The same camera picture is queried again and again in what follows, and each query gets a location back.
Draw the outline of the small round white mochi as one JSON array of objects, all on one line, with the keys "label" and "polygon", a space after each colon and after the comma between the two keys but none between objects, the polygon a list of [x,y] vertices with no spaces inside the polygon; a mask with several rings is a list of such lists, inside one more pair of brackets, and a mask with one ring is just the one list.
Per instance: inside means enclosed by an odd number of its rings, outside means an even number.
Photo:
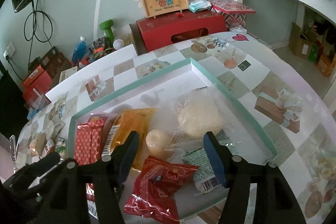
[{"label": "small round white mochi", "polygon": [[146,145],[151,155],[165,160],[172,155],[172,152],[167,149],[171,140],[170,134],[162,130],[151,130],[146,136]]}]

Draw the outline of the yellow cake packet with barcode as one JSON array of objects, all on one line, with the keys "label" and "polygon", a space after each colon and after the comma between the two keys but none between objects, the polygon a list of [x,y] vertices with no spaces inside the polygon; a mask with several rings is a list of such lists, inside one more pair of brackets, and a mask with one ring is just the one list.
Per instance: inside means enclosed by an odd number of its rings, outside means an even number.
[{"label": "yellow cake packet with barcode", "polygon": [[124,144],[129,134],[135,131],[139,134],[139,145],[131,167],[140,171],[143,141],[147,137],[150,121],[156,112],[156,108],[127,109],[118,115],[109,130],[101,156],[111,155],[114,149]]}]

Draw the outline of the pink patterned gift box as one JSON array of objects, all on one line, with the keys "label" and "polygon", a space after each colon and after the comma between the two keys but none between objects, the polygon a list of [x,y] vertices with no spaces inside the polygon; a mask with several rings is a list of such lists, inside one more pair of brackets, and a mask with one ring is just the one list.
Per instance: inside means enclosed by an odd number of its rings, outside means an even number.
[{"label": "pink patterned gift box", "polygon": [[211,11],[221,14],[224,17],[226,28],[246,27],[248,14],[255,14],[256,11],[240,2],[234,0],[209,0]]}]

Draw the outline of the blue tissue pack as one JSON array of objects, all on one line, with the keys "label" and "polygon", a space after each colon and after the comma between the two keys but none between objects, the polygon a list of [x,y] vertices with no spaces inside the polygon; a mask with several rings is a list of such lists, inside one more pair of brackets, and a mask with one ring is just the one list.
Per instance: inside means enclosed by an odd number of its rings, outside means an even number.
[{"label": "blue tissue pack", "polygon": [[189,10],[193,13],[209,10],[212,4],[208,0],[193,0],[189,3]]}]

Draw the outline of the red candy-wrap snack bag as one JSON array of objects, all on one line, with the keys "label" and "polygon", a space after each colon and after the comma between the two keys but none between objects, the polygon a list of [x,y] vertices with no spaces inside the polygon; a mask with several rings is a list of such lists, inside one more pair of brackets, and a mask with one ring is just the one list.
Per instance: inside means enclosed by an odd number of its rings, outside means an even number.
[{"label": "red candy-wrap snack bag", "polygon": [[198,169],[195,165],[173,164],[148,156],[123,211],[160,223],[179,223],[174,194]]}]

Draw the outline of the green-striped cookie packet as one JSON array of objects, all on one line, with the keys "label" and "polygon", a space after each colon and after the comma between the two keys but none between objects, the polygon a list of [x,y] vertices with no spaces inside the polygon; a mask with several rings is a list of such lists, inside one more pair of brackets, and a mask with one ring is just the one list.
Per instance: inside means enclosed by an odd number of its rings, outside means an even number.
[{"label": "green-striped cookie packet", "polygon": [[67,139],[58,137],[55,144],[55,151],[60,155],[61,160],[67,158]]}]

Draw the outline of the large bagged white bun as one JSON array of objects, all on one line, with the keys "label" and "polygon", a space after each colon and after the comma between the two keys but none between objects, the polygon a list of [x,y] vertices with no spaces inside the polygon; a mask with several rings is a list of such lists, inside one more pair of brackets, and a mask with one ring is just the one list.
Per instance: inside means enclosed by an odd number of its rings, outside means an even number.
[{"label": "large bagged white bun", "polygon": [[179,96],[173,103],[178,130],[195,140],[203,139],[208,131],[218,135],[229,125],[222,99],[222,93],[214,86]]}]

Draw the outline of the green dumbbell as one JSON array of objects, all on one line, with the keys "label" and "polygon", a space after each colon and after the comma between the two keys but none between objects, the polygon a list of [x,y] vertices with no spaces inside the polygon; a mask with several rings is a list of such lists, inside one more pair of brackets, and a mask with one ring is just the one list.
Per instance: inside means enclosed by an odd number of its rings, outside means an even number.
[{"label": "green dumbbell", "polygon": [[112,31],[112,26],[114,25],[114,21],[112,19],[106,20],[99,24],[100,30],[103,30],[106,33],[110,43],[114,41],[114,34]]}]

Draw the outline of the toy clutter pile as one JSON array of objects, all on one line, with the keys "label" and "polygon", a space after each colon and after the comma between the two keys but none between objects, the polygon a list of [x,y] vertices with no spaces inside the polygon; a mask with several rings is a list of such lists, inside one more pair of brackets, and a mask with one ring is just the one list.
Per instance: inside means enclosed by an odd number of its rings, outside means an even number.
[{"label": "toy clutter pile", "polygon": [[95,40],[88,49],[88,52],[79,61],[78,67],[83,68],[98,59],[105,57],[110,53],[114,53],[125,46],[125,42],[122,39],[114,39],[110,42],[106,36]]}]

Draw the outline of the red patterned packet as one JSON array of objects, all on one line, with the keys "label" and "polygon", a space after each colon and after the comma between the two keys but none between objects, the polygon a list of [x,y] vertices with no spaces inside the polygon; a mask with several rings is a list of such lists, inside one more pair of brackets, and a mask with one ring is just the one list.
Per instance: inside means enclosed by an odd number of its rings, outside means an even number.
[{"label": "red patterned packet", "polygon": [[101,122],[77,125],[74,159],[78,165],[93,164],[101,158],[107,136],[102,134]]}]

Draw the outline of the clear acrylic box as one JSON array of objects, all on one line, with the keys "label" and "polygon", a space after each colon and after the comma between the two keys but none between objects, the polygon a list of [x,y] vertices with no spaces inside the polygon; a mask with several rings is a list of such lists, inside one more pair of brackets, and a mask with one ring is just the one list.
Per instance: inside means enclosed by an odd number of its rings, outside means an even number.
[{"label": "clear acrylic box", "polygon": [[29,121],[51,103],[44,93],[40,94],[35,88],[33,88],[33,95],[34,97],[29,100],[29,112],[27,115]]}]

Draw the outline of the mint green snack packet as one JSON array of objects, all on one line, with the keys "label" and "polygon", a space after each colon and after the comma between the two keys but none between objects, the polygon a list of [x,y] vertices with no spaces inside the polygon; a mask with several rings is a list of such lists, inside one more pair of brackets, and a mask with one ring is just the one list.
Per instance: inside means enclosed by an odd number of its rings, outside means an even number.
[{"label": "mint green snack packet", "polygon": [[[220,145],[226,146],[232,155],[237,153],[235,144],[227,136],[224,130],[220,130],[216,139]],[[221,185],[215,177],[214,171],[203,147],[193,152],[188,152],[182,157],[182,161],[187,165],[198,166],[198,170],[193,175],[193,180],[194,185],[199,192],[206,194]]]}]

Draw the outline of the beige orange bread packet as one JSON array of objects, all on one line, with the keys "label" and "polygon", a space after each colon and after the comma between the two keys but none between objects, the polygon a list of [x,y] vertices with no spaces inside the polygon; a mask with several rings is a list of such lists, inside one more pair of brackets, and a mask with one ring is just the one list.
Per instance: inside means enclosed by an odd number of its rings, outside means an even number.
[{"label": "beige orange bread packet", "polygon": [[55,144],[51,138],[43,132],[36,135],[29,145],[30,156],[38,156],[40,159],[55,151]]}]

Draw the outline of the wall power socket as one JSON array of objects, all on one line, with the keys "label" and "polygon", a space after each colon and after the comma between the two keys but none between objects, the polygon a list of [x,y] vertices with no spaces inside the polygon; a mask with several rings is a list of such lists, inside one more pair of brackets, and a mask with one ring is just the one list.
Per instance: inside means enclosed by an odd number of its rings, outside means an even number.
[{"label": "wall power socket", "polygon": [[11,59],[15,53],[16,49],[13,42],[10,42],[6,50],[3,53],[5,59]]}]

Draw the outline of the pink swiss roll packet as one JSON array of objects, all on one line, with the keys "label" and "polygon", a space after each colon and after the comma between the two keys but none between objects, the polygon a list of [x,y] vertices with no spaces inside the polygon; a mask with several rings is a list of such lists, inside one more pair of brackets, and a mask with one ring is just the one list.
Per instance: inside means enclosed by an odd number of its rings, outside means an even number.
[{"label": "pink swiss roll packet", "polygon": [[91,114],[90,118],[88,119],[88,122],[92,123],[102,120],[103,122],[100,123],[102,125],[102,134],[108,135],[117,117],[118,114],[116,113]]}]

